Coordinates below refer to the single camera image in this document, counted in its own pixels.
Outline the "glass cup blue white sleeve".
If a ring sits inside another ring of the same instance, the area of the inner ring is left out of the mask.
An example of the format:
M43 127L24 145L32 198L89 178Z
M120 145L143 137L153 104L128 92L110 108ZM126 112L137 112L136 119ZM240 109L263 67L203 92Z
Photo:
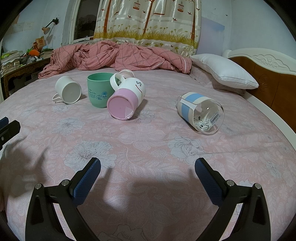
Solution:
M178 97L176 108L180 117L203 135L213 135L224 122L224 109L214 99L196 92Z

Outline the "green plastic cup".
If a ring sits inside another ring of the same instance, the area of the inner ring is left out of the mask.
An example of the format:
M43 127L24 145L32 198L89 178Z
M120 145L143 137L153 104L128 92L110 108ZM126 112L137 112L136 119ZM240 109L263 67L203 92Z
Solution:
M88 97L93 106L97 108L107 107L108 99L115 92L110 83L112 75L112 73L101 72L87 77Z

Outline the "pale pink cup behind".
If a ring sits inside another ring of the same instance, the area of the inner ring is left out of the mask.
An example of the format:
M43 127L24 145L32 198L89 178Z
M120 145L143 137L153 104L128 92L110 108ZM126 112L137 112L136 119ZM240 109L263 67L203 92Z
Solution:
M135 77L134 73L131 70L124 69L119 72L125 79Z

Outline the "cluttered wooden desk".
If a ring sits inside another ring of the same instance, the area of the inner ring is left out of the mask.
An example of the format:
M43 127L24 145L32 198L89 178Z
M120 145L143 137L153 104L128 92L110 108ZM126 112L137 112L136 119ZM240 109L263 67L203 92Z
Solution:
M30 56L28 53L35 49L40 55ZM37 43L33 44L32 48L23 51L8 51L1 55L1 91L3 99L10 96L11 91L17 91L14 81L16 78L25 78L22 86L29 79L35 78L43 68L50 63L52 49L37 49Z

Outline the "small white mug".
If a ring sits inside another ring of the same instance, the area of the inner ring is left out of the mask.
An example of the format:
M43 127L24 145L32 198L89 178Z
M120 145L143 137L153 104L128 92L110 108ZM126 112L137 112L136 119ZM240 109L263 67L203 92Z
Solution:
M56 94L52 97L54 102L62 101L65 104L77 102L82 94L81 86L69 76L60 77L55 84Z

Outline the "orange round object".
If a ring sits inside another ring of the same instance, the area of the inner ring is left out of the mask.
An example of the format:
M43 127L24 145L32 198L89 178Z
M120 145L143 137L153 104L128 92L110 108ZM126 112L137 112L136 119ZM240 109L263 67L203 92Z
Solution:
M37 56L37 57L40 55L39 51L37 51L35 49L32 49L28 54L30 56Z

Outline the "pink checked quilt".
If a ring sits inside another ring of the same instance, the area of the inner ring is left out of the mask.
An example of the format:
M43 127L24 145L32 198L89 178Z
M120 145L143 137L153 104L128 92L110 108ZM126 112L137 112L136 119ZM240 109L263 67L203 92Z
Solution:
M192 60L165 48L104 40L94 44L66 45L53 50L50 63L39 73L38 78L49 78L72 69L97 70L102 67L114 68L116 71L165 69L188 74Z

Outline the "white pink mug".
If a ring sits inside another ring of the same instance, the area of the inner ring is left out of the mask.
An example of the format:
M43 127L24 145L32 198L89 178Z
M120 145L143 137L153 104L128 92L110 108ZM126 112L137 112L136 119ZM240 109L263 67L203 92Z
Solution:
M135 77L124 78L120 73L114 73L110 78L110 84L115 90L107 101L110 115L121 121L131 119L144 100L144 83Z

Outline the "pink floral bed sheet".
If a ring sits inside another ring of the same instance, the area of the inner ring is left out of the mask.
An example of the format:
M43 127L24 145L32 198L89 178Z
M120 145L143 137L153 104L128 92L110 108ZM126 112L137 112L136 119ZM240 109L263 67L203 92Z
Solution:
M128 121L90 103L88 71L67 72L82 87L74 104L52 101L58 76L36 80L1 103L1 117L21 124L1 151L4 207L15 235L25 238L37 183L57 185L96 157L102 170L79 210L99 238L195 240L217 210L194 172L202 157L225 179L262 185L277 240L295 215L295 150L285 136L237 94L168 70L135 75L147 94ZM176 102L188 92L222 105L218 132L203 135L180 117Z

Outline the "white brown headboard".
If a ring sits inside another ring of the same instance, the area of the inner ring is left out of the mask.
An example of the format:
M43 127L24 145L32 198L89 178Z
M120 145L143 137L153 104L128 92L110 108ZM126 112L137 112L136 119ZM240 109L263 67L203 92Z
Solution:
M222 56L243 67L259 83L248 92L295 131L295 59L266 48L225 50Z

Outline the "white pillow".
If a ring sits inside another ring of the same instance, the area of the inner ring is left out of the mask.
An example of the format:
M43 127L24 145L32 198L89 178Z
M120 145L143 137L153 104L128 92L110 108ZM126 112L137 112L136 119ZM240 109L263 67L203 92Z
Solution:
M259 87L259 83L244 68L230 59L215 54L197 54L190 58L222 85L244 90Z

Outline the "patterned satin curtain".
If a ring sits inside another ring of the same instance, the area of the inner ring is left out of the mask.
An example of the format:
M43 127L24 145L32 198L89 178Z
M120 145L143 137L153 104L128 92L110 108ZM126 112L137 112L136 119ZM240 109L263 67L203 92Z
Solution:
M199 0L102 1L94 38L143 47L160 47L189 57L201 33Z

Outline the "wall mounted desk lamp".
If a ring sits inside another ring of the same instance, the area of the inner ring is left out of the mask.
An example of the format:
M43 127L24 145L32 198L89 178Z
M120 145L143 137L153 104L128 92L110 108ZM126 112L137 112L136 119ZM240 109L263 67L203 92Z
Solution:
M43 31L43 34L46 35L48 34L48 32L50 31L50 25L51 24L54 24L54 25L57 25L59 23L59 19L58 18L55 18L53 20L51 20L48 25L46 25L45 27L42 27L42 31Z

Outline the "dark window white frame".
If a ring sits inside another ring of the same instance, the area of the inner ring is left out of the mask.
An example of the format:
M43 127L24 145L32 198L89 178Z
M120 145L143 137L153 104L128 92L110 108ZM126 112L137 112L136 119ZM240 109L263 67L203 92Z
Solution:
M98 0L75 1L70 23L69 43L93 39L99 4Z

